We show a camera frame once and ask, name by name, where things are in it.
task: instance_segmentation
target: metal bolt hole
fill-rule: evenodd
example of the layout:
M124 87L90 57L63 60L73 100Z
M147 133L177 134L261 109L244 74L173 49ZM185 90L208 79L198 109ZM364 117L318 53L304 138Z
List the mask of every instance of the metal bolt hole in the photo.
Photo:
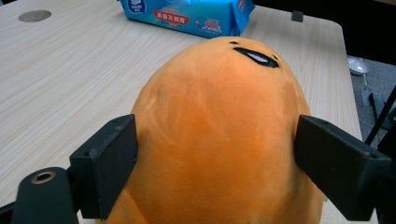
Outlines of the metal bolt hole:
M35 175L35 177L32 178L32 183L33 184L43 184L56 176L56 173L53 171L48 171L48 172L43 172L41 174Z

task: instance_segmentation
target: blue tissue package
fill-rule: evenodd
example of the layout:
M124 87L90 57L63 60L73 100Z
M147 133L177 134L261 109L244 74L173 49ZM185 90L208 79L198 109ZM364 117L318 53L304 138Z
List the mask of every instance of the blue tissue package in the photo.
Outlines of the blue tissue package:
M252 0L118 0L133 21L213 38L241 35Z

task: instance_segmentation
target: black cable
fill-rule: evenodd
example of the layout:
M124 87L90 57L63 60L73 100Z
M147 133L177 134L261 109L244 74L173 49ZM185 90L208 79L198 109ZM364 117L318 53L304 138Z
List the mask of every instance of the black cable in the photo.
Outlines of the black cable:
M367 145L371 145L375 136L377 135L379 129L381 128L382 123L384 122L385 118L388 115L388 112L390 111L390 109L392 108L393 103L396 100L396 86L393 88L392 93L390 94L387 102L384 105L384 108L381 111L381 114L378 116L378 119L373 127L373 129L371 130L369 136L367 137L365 144Z

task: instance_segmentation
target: plush toy face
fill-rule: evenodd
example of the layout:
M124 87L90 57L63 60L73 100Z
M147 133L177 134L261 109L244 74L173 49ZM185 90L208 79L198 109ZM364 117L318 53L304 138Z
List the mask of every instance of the plush toy face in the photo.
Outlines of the plush toy face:
M294 162L303 92L263 43L181 51L140 92L137 164L110 215L127 223L318 223L322 194Z

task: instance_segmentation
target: light wood desk surface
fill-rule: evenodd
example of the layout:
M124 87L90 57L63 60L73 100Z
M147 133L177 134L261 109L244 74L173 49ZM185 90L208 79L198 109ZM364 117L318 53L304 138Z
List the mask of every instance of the light wood desk surface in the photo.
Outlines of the light wood desk surface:
M18 20L37 9L52 15ZM266 43L289 63L313 116L361 138L338 24L307 16L292 21L289 12L256 7L242 36ZM30 173L69 167L82 143L130 113L161 65L203 40L128 21L116 0L18 0L0 7L0 206L15 201ZM321 223L349 222L327 202Z

